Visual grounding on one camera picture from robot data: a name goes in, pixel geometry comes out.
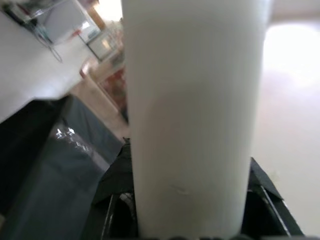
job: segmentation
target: floor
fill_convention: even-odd
[[[0,122],[33,98],[56,98],[91,55],[78,39],[59,45],[63,64],[0,13]],[[271,26],[252,156],[305,234],[320,236],[320,19]]]
[[[81,79],[92,53],[76,37],[56,47],[63,63],[35,37],[0,12],[0,122],[34,98],[57,98]]]
[[[252,156],[302,231],[320,236],[320,19],[266,34]]]

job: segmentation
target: white tube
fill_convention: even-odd
[[[242,225],[269,0],[123,0],[142,237]]]

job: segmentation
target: bright light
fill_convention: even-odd
[[[320,32],[304,24],[272,26],[264,43],[264,68],[291,76],[300,87],[320,81]]]
[[[121,0],[99,0],[94,9],[104,21],[119,21],[122,18]]]
[[[102,43],[102,45],[103,45],[107,50],[111,49],[111,47],[110,47],[110,45],[109,45],[109,43],[108,43],[107,40],[103,39],[103,40],[101,41],[101,43]]]
[[[88,27],[90,27],[90,24],[87,21],[85,21],[84,23],[82,23],[81,30],[84,30]]]

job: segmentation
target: black fabric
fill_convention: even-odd
[[[109,164],[115,161],[123,144],[76,96],[68,97],[60,117]]]
[[[0,124],[0,213],[6,216],[66,102],[35,100]]]
[[[273,194],[281,200],[283,199],[266,172],[263,171],[263,169],[259,166],[259,164],[253,157],[251,158],[250,164],[249,187],[251,185],[261,185],[269,193]]]
[[[274,195],[271,195],[270,198],[276,210],[279,213],[281,213],[281,218],[286,223],[285,225],[288,231],[290,232],[290,234],[292,236],[303,236],[304,233],[300,229],[299,225],[297,224],[294,217],[291,215],[289,209],[284,204],[284,202]]]
[[[241,233],[254,239],[259,239],[260,236],[283,235],[266,202],[252,191],[246,195]]]
[[[7,210],[1,240],[80,238],[105,170],[75,142],[57,139],[53,133],[61,125],[72,128],[87,149],[97,151],[109,164],[122,147],[73,96],[58,102],[33,101],[0,124],[2,133],[13,132],[7,142],[2,139],[6,148],[1,150],[5,157],[0,160],[0,171],[10,171],[0,175],[2,183],[9,182],[0,188],[0,205]],[[12,186],[14,193],[7,194],[6,188]]]
[[[131,148],[127,141],[116,161],[103,175],[92,201],[97,204],[113,194],[133,193],[134,181],[131,162]]]

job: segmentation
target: wire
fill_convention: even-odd
[[[60,54],[57,52],[57,50],[54,48],[53,44],[51,44],[49,42],[49,40],[46,38],[46,36],[43,35],[43,33],[41,33],[37,27],[35,27],[33,29],[33,33],[36,37],[36,39],[43,45],[45,46],[47,49],[50,50],[50,52],[52,53],[52,55],[55,57],[55,59],[57,59],[58,62],[62,63],[62,57],[60,56]]]

